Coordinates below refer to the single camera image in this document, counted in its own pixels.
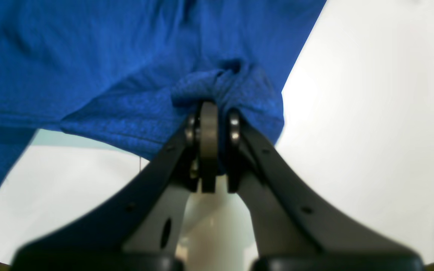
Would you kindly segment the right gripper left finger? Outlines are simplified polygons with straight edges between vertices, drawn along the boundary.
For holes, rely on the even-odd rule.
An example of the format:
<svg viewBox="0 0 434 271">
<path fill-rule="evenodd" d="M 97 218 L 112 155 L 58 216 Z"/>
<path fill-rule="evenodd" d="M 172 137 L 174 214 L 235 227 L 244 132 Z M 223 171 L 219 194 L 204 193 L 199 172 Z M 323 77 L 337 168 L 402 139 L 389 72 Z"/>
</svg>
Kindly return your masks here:
<svg viewBox="0 0 434 271">
<path fill-rule="evenodd" d="M 183 271 L 175 257 L 187 200 L 214 193 L 219 110 L 203 102 L 122 190 L 19 249 L 12 271 Z"/>
</svg>

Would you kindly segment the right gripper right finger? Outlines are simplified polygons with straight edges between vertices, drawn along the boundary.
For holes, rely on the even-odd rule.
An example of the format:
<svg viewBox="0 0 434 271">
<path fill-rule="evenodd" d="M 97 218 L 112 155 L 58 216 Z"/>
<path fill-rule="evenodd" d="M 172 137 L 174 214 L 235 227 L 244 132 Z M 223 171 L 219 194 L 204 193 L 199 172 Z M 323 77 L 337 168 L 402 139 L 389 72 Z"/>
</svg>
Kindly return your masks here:
<svg viewBox="0 0 434 271">
<path fill-rule="evenodd" d="M 339 211 L 232 109 L 226 117 L 228 192 L 250 211 L 252 271 L 423 271 L 412 249 Z"/>
</svg>

